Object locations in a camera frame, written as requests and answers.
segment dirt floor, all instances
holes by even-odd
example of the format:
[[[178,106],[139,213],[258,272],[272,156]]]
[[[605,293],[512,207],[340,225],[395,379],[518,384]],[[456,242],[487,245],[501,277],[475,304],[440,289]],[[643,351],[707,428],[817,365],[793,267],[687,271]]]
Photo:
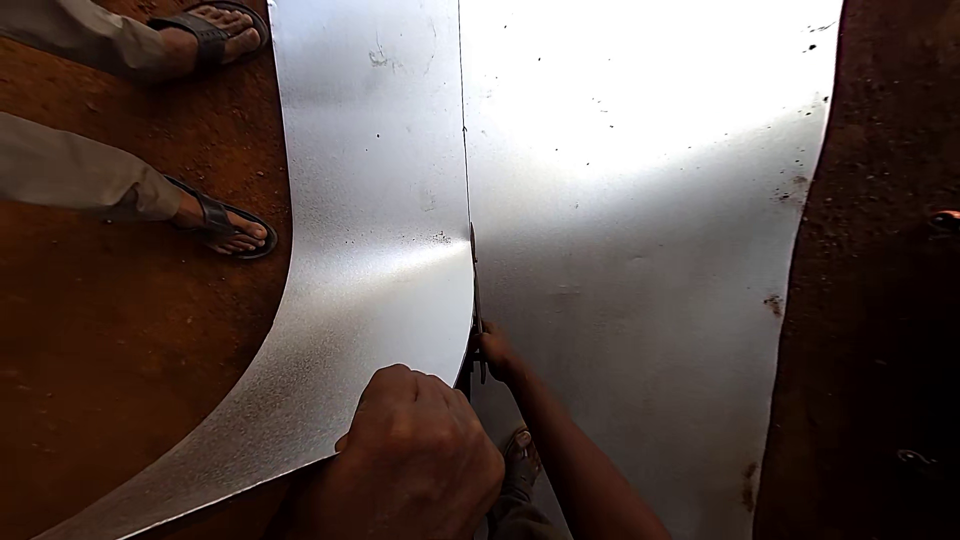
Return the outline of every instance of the dirt floor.
[[[177,4],[103,2],[141,20]],[[842,30],[756,537],[948,537],[960,240],[924,221],[960,208],[960,0],[848,0]],[[128,150],[281,238],[272,257],[240,262],[162,224],[0,204],[0,537],[18,540],[166,452],[240,377],[282,293],[289,193],[269,54],[144,89],[0,40],[0,110]],[[256,538],[277,493],[175,535]]]
[[[102,4],[140,20],[177,6]],[[273,322],[291,225],[269,53],[142,88],[0,39],[0,110],[127,150],[280,237],[268,258],[230,260],[162,223],[0,204],[0,538],[18,540],[129,479],[223,399]]]
[[[956,537],[960,240],[924,221],[960,208],[960,2],[848,0],[841,28],[756,538]]]

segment gray trousers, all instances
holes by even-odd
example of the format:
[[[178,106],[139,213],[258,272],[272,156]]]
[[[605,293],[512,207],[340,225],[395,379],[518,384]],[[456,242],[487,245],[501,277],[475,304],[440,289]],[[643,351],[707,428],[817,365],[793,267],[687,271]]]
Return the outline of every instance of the gray trousers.
[[[520,494],[501,493],[487,513],[489,540],[569,540]]]
[[[142,83],[166,66],[159,32],[89,0],[0,0],[0,36]],[[0,200],[162,220],[180,190],[123,150],[0,112]]]

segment person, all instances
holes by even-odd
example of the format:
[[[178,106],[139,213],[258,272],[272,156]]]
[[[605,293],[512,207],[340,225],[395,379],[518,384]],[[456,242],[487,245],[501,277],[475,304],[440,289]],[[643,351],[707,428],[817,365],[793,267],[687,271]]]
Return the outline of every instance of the person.
[[[291,496],[286,523],[268,537],[468,539],[486,514],[491,540],[564,538],[531,504],[542,464],[574,538],[669,539],[503,331],[488,322],[484,329],[481,352],[528,426],[504,454],[459,390],[401,364],[383,368],[360,397],[338,454]]]
[[[203,2],[146,24],[90,0],[0,0],[0,36],[154,84],[245,61],[268,45],[256,11]],[[0,200],[96,212],[104,218],[167,220],[214,251],[259,258],[276,231],[118,148],[0,112]]]

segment hand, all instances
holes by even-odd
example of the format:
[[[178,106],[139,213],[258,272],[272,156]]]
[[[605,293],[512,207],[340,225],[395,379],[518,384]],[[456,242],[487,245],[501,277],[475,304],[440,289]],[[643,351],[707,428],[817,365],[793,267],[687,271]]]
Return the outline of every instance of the hand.
[[[337,448],[290,537],[471,538],[503,481],[503,456],[463,393],[400,364],[373,374]]]
[[[470,338],[470,350],[480,349],[490,366],[490,373],[497,380],[509,382],[520,367],[520,357],[507,339],[507,334],[499,325],[490,321],[483,322],[483,333]]]

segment dirt stain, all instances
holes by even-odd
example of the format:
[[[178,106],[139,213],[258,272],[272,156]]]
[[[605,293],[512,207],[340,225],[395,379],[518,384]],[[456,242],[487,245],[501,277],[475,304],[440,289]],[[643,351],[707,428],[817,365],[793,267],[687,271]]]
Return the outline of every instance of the dirt stain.
[[[754,475],[760,466],[756,461],[752,461],[743,469],[743,487],[740,489],[740,502],[747,511],[754,513],[756,507],[756,497],[754,496]]]
[[[763,304],[774,312],[774,316],[781,318],[783,316],[783,298],[779,294],[771,294],[763,301]]]

